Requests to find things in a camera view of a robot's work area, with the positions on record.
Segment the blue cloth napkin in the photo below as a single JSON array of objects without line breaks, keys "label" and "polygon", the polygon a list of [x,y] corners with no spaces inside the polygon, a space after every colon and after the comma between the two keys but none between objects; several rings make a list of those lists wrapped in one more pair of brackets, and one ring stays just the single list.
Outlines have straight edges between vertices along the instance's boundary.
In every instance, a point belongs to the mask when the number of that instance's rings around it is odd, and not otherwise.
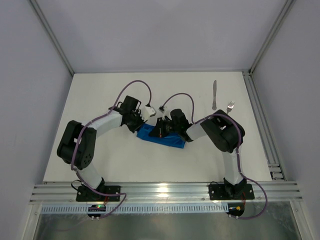
[{"label": "blue cloth napkin", "polygon": [[183,149],[185,147],[186,142],[183,141],[177,133],[170,133],[169,135],[167,135],[163,138],[149,136],[149,133],[154,128],[155,128],[154,126],[145,123],[137,131],[136,136],[141,140],[164,145],[167,147],[173,147],[173,148],[179,148],[179,149]]}]

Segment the silver fork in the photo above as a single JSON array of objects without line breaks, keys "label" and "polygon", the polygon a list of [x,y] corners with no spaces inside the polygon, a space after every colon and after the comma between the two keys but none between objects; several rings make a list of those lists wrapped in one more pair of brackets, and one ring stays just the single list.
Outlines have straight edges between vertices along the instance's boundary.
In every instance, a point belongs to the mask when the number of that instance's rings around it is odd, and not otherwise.
[{"label": "silver fork", "polygon": [[235,102],[234,101],[231,101],[228,105],[227,105],[227,108],[226,108],[226,113],[229,114],[233,108],[235,106]]}]

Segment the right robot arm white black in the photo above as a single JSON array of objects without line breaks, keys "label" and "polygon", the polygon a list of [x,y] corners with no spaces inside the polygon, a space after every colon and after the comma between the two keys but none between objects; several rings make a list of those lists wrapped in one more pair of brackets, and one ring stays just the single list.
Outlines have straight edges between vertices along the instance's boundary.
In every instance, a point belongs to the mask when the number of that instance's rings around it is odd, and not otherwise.
[{"label": "right robot arm white black", "polygon": [[207,136],[222,152],[225,176],[223,183],[210,187],[211,199],[239,199],[246,196],[247,178],[242,173],[240,147],[245,130],[223,110],[190,123],[179,108],[171,110],[169,116],[157,119],[149,129],[147,140],[166,146],[177,147]]}]

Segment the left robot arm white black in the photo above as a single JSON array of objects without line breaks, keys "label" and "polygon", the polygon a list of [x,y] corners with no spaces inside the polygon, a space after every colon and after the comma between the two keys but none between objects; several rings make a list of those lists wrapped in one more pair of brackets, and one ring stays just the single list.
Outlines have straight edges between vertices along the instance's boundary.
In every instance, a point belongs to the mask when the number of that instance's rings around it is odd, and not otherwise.
[{"label": "left robot arm white black", "polygon": [[95,155],[96,140],[108,131],[123,125],[135,133],[145,123],[141,116],[141,101],[126,96],[109,108],[109,112],[84,124],[75,120],[68,122],[57,148],[57,156],[70,165],[78,176],[81,185],[76,188],[77,202],[119,202],[120,186],[107,186],[95,169],[92,161]]}]

